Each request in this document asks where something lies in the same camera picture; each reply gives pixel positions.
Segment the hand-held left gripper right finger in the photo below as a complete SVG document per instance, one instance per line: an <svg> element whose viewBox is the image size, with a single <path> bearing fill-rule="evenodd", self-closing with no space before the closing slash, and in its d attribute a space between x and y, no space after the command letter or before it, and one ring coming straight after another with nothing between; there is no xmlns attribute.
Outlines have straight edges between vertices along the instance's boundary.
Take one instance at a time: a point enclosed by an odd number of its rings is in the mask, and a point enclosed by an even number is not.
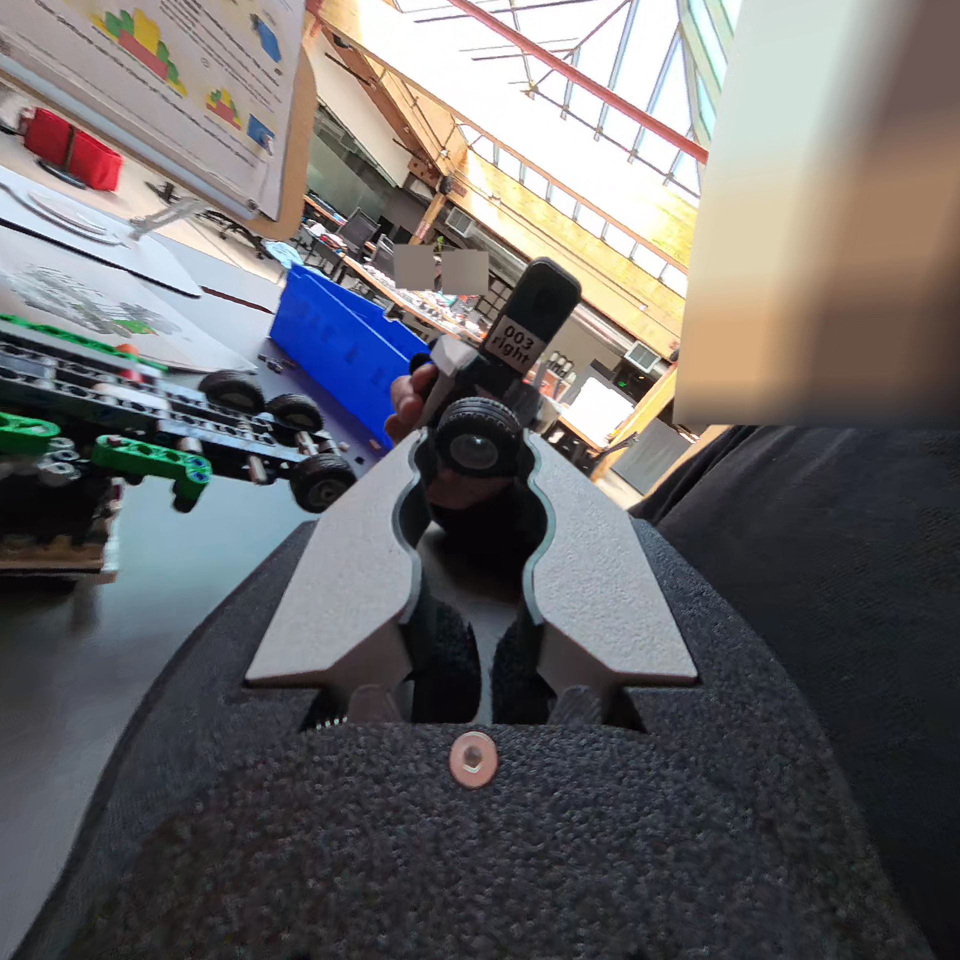
<svg viewBox="0 0 960 960"><path fill-rule="evenodd" d="M523 436L542 533L522 576L522 719L643 728L631 690L699 674L629 514L546 440Z"/></svg>

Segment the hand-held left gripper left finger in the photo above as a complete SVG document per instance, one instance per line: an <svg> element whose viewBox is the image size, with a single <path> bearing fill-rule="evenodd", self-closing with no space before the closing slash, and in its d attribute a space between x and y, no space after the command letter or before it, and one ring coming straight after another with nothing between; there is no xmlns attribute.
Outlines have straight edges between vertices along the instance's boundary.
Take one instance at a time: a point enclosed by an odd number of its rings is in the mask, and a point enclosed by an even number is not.
<svg viewBox="0 0 960 960"><path fill-rule="evenodd" d="M409 435L320 516L246 669L249 687L320 690L360 724L409 718L428 439Z"/></svg>

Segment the small black lego wheel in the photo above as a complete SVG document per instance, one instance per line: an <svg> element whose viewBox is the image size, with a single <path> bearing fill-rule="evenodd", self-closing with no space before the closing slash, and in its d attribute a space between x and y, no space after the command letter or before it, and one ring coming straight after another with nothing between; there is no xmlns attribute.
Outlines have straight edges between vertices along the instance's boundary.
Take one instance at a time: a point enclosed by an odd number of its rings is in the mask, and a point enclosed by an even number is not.
<svg viewBox="0 0 960 960"><path fill-rule="evenodd" d="M513 476L521 441L516 415L498 400L483 396L452 402L434 435L439 460L457 474L478 479Z"/></svg>

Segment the black green lego truck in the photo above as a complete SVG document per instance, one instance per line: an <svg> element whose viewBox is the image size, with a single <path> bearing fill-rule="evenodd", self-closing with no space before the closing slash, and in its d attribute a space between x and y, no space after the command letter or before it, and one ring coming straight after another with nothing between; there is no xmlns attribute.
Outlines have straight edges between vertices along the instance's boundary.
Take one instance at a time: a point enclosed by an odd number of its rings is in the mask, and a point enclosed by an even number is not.
<svg viewBox="0 0 960 960"><path fill-rule="evenodd" d="M115 578L123 493L172 485L189 514L216 477L289 484L321 514L356 482L308 396L267 400L248 374L220 370L198 389L129 345L2 315L2 578Z"/></svg>

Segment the person's right forearm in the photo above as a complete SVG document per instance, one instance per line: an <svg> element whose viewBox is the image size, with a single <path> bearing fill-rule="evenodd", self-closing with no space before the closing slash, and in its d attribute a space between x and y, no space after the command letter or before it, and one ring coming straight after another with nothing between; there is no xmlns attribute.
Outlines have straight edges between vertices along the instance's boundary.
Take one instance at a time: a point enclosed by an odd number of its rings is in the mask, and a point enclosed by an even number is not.
<svg viewBox="0 0 960 960"><path fill-rule="evenodd" d="M543 508L518 483L462 508L433 503L430 510L448 553L479 574L514 584L546 534Z"/></svg>

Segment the lego instruction booklet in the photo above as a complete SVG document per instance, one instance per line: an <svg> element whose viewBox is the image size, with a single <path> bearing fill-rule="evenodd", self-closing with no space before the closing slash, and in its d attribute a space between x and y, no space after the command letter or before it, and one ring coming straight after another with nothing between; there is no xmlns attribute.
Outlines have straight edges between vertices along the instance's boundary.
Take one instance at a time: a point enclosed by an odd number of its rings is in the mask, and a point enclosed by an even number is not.
<svg viewBox="0 0 960 960"><path fill-rule="evenodd" d="M126 271L42 245L1 252L2 314L190 373L253 365Z"/></svg>

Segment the person's right hand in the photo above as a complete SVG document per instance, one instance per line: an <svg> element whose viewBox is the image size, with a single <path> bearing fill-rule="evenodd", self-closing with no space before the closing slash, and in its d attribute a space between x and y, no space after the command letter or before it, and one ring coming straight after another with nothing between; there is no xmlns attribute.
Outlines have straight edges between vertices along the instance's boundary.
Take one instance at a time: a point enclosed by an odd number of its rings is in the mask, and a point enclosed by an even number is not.
<svg viewBox="0 0 960 960"><path fill-rule="evenodd" d="M437 377L437 367L426 362L412 374L397 378L391 384L392 413L384 429L395 446L417 426ZM426 497L434 508L464 511L494 499L512 485L513 480L509 477L476 478L443 466L438 469Z"/></svg>

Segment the white display screen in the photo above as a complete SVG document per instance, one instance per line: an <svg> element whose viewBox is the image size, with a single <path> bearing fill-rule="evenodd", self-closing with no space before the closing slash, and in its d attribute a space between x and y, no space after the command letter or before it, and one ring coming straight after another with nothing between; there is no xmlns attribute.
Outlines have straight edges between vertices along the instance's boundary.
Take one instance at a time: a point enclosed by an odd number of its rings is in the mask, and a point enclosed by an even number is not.
<svg viewBox="0 0 960 960"><path fill-rule="evenodd" d="M637 402L607 378L592 370L574 385L562 418L597 449L604 449Z"/></svg>

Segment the long cluttered work table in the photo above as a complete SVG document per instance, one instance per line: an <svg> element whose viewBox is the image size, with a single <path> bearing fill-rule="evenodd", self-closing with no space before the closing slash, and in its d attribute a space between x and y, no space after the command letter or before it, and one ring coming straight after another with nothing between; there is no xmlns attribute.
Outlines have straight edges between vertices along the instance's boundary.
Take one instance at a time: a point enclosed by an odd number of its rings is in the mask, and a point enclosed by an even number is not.
<svg viewBox="0 0 960 960"><path fill-rule="evenodd" d="M396 246L394 281L365 263L338 255L338 264L378 301L405 321L479 346L516 283L487 271L485 251L450 248L437 257L430 247Z"/></svg>

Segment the blue plastic bin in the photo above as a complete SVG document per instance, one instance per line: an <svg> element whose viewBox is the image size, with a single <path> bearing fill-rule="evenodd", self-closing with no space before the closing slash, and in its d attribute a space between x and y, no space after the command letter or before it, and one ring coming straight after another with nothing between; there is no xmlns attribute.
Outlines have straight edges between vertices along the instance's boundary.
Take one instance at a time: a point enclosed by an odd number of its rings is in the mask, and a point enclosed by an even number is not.
<svg viewBox="0 0 960 960"><path fill-rule="evenodd" d="M384 446L391 386L427 344L401 321L312 268L294 265L270 339Z"/></svg>

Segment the person's black clothing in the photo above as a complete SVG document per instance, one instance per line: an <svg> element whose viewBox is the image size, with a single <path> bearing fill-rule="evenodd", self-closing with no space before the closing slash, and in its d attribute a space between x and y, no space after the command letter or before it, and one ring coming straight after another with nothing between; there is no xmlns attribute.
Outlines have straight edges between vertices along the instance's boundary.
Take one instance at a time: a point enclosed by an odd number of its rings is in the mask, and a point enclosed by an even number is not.
<svg viewBox="0 0 960 960"><path fill-rule="evenodd" d="M958 958L958 430L729 427L629 513L783 665L901 901Z"/></svg>

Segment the red steel column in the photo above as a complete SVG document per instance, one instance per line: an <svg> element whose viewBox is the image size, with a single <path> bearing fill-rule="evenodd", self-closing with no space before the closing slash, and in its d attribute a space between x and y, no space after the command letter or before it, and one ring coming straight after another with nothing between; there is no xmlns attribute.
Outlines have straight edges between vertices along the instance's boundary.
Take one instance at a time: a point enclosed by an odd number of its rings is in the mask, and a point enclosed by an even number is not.
<svg viewBox="0 0 960 960"><path fill-rule="evenodd" d="M693 139L682 135L676 129L666 125L634 103L625 100L611 86L605 86L573 66L563 57L553 54L546 47L534 42L525 34L498 20L491 12L468 1L451 1L451 5L466 17L473 18L486 29L519 49L522 54L533 57L566 78L571 84L580 87L620 114L629 117L643 130L647 130L671 144L681 153L690 156L696 162L706 164L709 151Z"/></svg>

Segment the metal clipboard stand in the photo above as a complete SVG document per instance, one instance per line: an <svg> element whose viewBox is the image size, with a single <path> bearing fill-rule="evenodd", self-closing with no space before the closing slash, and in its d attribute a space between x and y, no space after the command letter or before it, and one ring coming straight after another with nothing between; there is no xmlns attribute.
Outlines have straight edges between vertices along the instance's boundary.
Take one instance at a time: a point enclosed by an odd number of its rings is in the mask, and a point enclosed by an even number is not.
<svg viewBox="0 0 960 960"><path fill-rule="evenodd" d="M77 198L1 169L1 222L147 282L198 299L202 288L174 254L152 235L132 237L127 221Z"/></svg>

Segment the red storage box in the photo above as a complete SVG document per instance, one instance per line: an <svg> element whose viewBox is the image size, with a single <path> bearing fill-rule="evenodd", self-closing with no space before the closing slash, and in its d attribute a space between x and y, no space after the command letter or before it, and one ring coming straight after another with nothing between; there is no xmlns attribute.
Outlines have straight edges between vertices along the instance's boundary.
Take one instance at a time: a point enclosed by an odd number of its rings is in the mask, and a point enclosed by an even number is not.
<svg viewBox="0 0 960 960"><path fill-rule="evenodd" d="M59 114L33 107L21 123L21 133L24 147L54 172L83 188L102 193L117 190L123 156Z"/></svg>

